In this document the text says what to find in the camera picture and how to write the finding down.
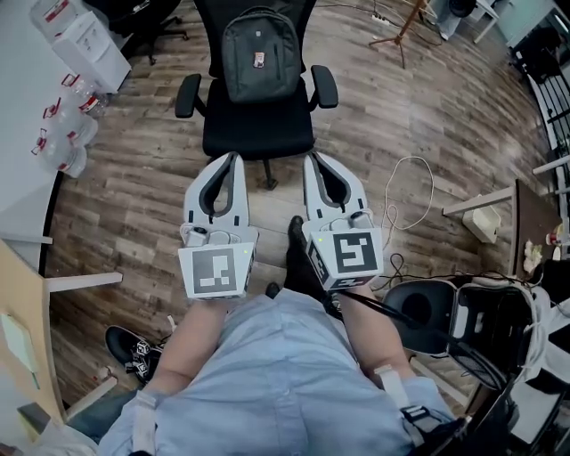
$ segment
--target chair backrest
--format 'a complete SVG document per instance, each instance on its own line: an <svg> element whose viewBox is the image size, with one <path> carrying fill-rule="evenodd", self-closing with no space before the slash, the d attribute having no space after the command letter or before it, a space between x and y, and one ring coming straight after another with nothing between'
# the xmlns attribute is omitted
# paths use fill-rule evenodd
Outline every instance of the chair backrest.
<svg viewBox="0 0 570 456"><path fill-rule="evenodd" d="M231 20L253 6L269 6L287 16L297 29L299 46L303 51L303 36L316 0L194 0L204 21L210 43L211 77L224 77L221 38Z"/></svg>

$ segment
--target wooden table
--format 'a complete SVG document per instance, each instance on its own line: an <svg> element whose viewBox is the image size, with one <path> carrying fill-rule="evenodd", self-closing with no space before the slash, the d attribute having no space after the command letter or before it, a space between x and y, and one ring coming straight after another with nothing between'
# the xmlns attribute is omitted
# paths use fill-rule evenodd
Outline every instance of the wooden table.
<svg viewBox="0 0 570 456"><path fill-rule="evenodd" d="M546 245L546 235L562 223L557 210L530 187L517 179L513 186L506 189L444 208L443 214L453 216L503 201L511 201L512 204L513 224L505 228L511 231L508 274L522 280L528 279L523 269L526 242L529 240L535 246L542 246L542 258L552 258L554 247Z"/></svg>
<svg viewBox="0 0 570 456"><path fill-rule="evenodd" d="M110 378L79 403L64 410L55 367L50 335L50 293L66 289L94 287L122 281L120 273L92 274L45 279L36 273L0 240L0 314L9 314L31 337L37 364L35 376L10 351L0 325L0 361L14 378L17 388L37 403L56 423L64 423L117 384Z"/></svg>

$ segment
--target black bag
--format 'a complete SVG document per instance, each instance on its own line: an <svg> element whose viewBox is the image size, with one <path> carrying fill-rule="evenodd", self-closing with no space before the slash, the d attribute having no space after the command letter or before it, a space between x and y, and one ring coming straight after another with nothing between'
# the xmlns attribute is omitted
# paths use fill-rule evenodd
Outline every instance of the black bag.
<svg viewBox="0 0 570 456"><path fill-rule="evenodd" d="M301 52L291 20L265 6L247 9L222 36L224 78L234 103L291 96L301 77Z"/></svg>

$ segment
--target black office chair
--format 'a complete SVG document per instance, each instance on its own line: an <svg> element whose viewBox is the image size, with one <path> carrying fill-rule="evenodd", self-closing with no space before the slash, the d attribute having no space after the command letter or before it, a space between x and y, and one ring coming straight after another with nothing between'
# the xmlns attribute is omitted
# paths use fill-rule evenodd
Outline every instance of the black office chair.
<svg viewBox="0 0 570 456"><path fill-rule="evenodd" d="M131 38L135 45L149 46L149 61L156 63L154 45L158 37L178 35L188 40L184 30L167 30L173 22L181 24L179 17L170 14L181 0L84 0L86 4L99 10L109 20L109 29L123 37Z"/></svg>
<svg viewBox="0 0 570 456"><path fill-rule="evenodd" d="M196 108L204 116L202 147L209 157L237 151L245 160L263 160L267 188L272 190L277 181L272 178L268 160L313 148L310 113L317 105L323 109L335 108L337 86L328 68L315 65L311 67L315 86L311 101L307 98L305 81L300 77L296 92L289 98L269 103L234 104L224 82L221 36L227 24L248 8L270 6L291 19L302 49L306 23L315 0L195 0L194 3L208 33L209 74L214 80L209 88L208 103L204 104L198 97L201 75L186 77L178 91L175 114L178 118L190 118Z"/></svg>

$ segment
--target tripod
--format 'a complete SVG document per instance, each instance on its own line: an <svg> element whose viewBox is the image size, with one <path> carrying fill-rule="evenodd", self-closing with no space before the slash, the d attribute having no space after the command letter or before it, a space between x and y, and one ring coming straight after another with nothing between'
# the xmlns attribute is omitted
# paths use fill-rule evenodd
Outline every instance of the tripod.
<svg viewBox="0 0 570 456"><path fill-rule="evenodd" d="M400 30L400 33L398 33L398 35L396 35L393 38L376 39L374 41L369 42L368 46L373 47L374 45L378 45L380 43L388 43L390 41L394 41L394 43L400 47L400 53L402 54L402 67L404 69L406 69L406 63L405 63L405 59L403 57L402 39L403 39L403 36L405 35L405 33L410 28L411 23L413 22L413 20L416 17L416 14L418 14L419 10L421 10L421 8L424 6L425 2L426 2L426 0L416 0L416 4L414 5L413 10L411 11L410 16L408 16L408 20L406 21L405 24L403 24L403 27Z"/></svg>

